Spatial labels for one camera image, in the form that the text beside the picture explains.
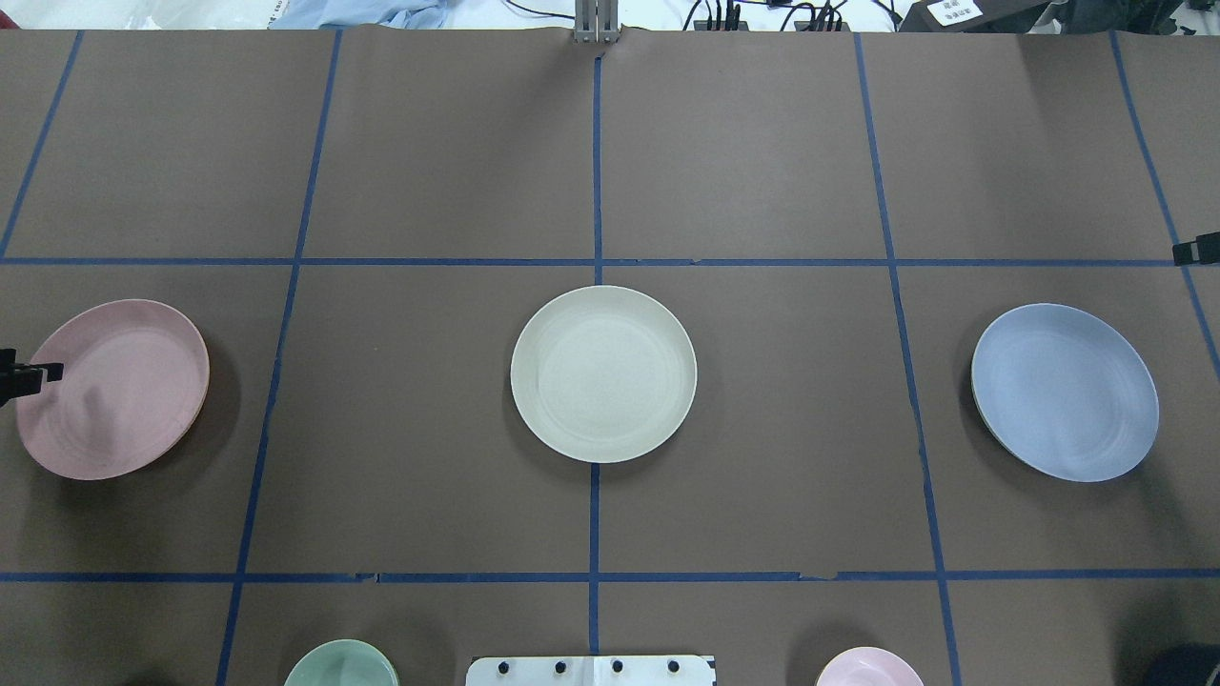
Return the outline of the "pink plate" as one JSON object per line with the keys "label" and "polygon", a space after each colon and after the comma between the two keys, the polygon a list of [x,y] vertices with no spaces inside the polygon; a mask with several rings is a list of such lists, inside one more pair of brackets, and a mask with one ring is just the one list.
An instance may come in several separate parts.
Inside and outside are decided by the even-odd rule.
{"label": "pink plate", "polygon": [[152,464],[184,437],[205,403],[211,360],[179,309],[121,299],[52,331],[33,356],[63,376],[16,402],[22,446],[50,474],[96,481]]}

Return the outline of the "blue plate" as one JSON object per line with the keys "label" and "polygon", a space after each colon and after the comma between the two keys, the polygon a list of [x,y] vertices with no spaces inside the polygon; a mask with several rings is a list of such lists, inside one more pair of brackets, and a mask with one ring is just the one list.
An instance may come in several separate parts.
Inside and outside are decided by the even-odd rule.
{"label": "blue plate", "polygon": [[1157,442],[1150,370],[1107,321],[1031,303],[985,326],[970,387],[989,435],[1038,474],[1099,483],[1131,474]]}

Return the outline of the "clear plastic bag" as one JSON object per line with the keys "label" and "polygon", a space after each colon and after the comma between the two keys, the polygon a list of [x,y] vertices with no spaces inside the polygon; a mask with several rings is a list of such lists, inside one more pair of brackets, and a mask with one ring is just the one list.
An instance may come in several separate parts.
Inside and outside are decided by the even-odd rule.
{"label": "clear plastic bag", "polygon": [[292,1],[138,1],[127,31],[265,31]]}

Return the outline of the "dark blue pot with lid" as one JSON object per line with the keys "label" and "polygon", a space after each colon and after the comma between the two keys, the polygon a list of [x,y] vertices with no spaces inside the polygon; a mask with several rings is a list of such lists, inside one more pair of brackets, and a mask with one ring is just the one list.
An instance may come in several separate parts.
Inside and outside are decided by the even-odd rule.
{"label": "dark blue pot with lid", "polygon": [[1219,685],[1219,644],[1183,643],[1160,652],[1139,685]]}

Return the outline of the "green bowl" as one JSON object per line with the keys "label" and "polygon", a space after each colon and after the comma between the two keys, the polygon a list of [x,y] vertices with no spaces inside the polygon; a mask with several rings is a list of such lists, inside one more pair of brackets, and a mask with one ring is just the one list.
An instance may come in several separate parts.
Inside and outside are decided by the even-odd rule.
{"label": "green bowl", "polygon": [[303,655],[283,685],[400,685],[400,681],[396,668],[375,646],[357,638],[336,638]]}

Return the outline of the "light blue cloth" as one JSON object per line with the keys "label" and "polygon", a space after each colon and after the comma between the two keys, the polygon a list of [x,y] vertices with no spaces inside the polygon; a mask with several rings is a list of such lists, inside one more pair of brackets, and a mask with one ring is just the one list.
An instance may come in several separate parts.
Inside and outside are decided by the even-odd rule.
{"label": "light blue cloth", "polygon": [[400,31],[436,31],[449,1],[285,1],[271,31],[339,31],[376,24]]}

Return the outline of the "pink bowl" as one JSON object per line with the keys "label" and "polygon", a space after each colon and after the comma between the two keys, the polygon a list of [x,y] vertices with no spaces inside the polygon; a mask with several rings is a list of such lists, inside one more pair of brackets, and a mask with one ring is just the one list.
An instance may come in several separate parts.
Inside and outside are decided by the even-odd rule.
{"label": "pink bowl", "polygon": [[878,647],[842,651],[824,665],[815,685],[924,685],[924,679],[902,655]]}

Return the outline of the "cream plate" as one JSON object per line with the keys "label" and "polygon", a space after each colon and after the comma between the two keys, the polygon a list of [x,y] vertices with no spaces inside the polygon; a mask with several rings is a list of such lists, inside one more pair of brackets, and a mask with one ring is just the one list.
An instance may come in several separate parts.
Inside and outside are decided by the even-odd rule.
{"label": "cream plate", "polygon": [[509,383],[540,443],[589,464],[644,457],[673,437],[694,404],[691,334],[653,295],[614,284],[555,295],[526,322]]}

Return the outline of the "aluminium frame post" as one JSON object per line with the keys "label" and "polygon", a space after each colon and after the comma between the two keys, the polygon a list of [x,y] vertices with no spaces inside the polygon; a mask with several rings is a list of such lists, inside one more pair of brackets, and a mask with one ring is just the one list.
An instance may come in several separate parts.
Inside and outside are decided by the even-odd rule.
{"label": "aluminium frame post", "polygon": [[621,35],[619,0],[577,0],[573,2],[573,42],[612,44]]}

